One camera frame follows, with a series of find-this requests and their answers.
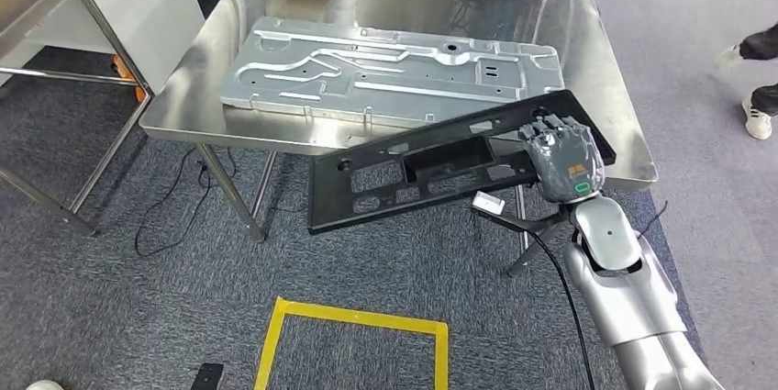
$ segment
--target white sneaker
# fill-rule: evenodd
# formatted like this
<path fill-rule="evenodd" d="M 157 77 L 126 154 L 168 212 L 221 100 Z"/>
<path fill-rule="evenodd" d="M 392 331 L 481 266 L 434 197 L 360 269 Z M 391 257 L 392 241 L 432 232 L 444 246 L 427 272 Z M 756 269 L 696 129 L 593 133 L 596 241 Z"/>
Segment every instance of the white sneaker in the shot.
<path fill-rule="evenodd" d="M 43 380 L 32 383 L 27 390 L 64 390 L 59 384 L 54 381 Z"/>
<path fill-rule="evenodd" d="M 746 130 L 756 139 L 768 139 L 772 135 L 772 118 L 751 106 L 750 96 L 743 100 L 746 112 Z"/>
<path fill-rule="evenodd" d="M 718 56 L 716 57 L 716 61 L 714 61 L 716 67 L 718 67 L 719 69 L 734 67 L 740 64 L 741 62 L 743 62 L 743 57 L 740 56 L 739 44 L 736 44 L 731 48 L 727 48 L 727 50 L 724 50 L 723 52 L 719 53 Z"/>

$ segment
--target yellow tape square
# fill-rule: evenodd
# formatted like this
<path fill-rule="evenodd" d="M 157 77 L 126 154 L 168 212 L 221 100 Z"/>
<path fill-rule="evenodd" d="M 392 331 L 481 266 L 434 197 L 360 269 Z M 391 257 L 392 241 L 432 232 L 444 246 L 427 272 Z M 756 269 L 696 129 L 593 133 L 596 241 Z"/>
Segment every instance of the yellow tape square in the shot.
<path fill-rule="evenodd" d="M 272 360 L 275 357 L 278 339 L 281 338 L 283 319 L 287 315 L 435 335 L 435 390 L 446 390 L 449 387 L 449 326 L 446 323 L 428 319 L 376 314 L 340 307 L 296 303 L 294 301 L 286 301 L 278 296 L 275 298 L 265 343 L 262 346 L 254 390 L 265 390 L 270 381 Z"/>

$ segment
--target gray robot glove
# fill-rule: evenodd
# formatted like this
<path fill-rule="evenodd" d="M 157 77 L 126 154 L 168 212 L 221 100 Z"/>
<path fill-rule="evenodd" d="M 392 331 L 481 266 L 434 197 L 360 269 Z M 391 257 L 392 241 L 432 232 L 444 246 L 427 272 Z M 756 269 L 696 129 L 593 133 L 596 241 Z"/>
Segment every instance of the gray robot glove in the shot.
<path fill-rule="evenodd" d="M 606 180 L 592 130 L 572 117 L 539 117 L 519 129 L 538 171 L 543 195 L 568 204 L 600 191 Z"/>

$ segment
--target black device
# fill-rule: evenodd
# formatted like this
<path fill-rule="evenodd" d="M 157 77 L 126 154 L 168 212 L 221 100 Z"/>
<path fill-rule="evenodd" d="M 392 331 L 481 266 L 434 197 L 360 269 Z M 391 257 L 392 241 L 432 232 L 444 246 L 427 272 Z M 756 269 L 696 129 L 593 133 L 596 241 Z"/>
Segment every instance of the black device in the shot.
<path fill-rule="evenodd" d="M 519 184 L 538 174 L 518 129 L 549 113 L 589 126 L 606 165 L 616 153 L 568 90 L 409 130 L 317 156 L 311 164 L 312 234 Z"/>
<path fill-rule="evenodd" d="M 194 378 L 191 390 L 217 390 L 223 372 L 224 364 L 203 363 Z"/>

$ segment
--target metal table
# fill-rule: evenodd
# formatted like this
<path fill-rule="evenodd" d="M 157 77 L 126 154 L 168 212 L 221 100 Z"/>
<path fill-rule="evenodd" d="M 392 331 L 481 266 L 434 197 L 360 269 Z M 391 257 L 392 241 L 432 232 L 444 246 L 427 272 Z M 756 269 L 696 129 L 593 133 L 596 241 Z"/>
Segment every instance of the metal table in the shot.
<path fill-rule="evenodd" d="M 153 138 L 197 144 L 255 236 L 253 216 L 276 152 L 325 153 L 398 131 L 222 106 L 216 89 L 261 16 L 551 45 L 565 84 L 617 152 L 608 186 L 641 190 L 657 179 L 594 0 L 220 0 L 140 125 Z M 209 144 L 271 151 L 251 210 Z"/>
<path fill-rule="evenodd" d="M 0 58 L 7 55 L 24 37 L 29 34 L 40 22 L 46 18 L 60 3 L 64 0 L 0 0 Z M 136 110 L 129 117 L 127 123 L 119 131 L 119 134 L 111 143 L 108 151 L 97 164 L 89 179 L 84 184 L 81 191 L 71 202 L 70 206 L 61 205 L 57 200 L 47 195 L 44 191 L 25 181 L 18 173 L 6 168 L 0 163 L 0 179 L 4 179 L 33 200 L 41 203 L 51 213 L 60 217 L 65 222 L 72 223 L 85 234 L 92 235 L 96 233 L 96 228 L 85 222 L 76 214 L 83 205 L 87 196 L 92 193 L 98 179 L 105 171 L 107 165 L 111 162 L 117 153 L 119 146 L 124 142 L 127 134 L 138 122 L 140 115 L 148 105 L 152 91 L 148 83 L 143 78 L 135 62 L 130 58 L 127 50 L 118 39 L 116 32 L 106 20 L 106 17 L 97 7 L 94 0 L 82 0 L 97 26 L 103 31 L 107 40 L 116 51 L 119 58 L 127 65 L 132 73 L 134 80 L 122 79 L 108 76 L 85 75 L 79 73 L 37 71 L 30 69 L 17 69 L 9 67 L 0 67 L 0 73 L 18 74 L 34 76 L 38 78 L 53 78 L 71 81 L 86 81 L 92 83 L 106 83 L 117 85 L 140 86 L 145 92 L 145 98 L 140 102 Z"/>

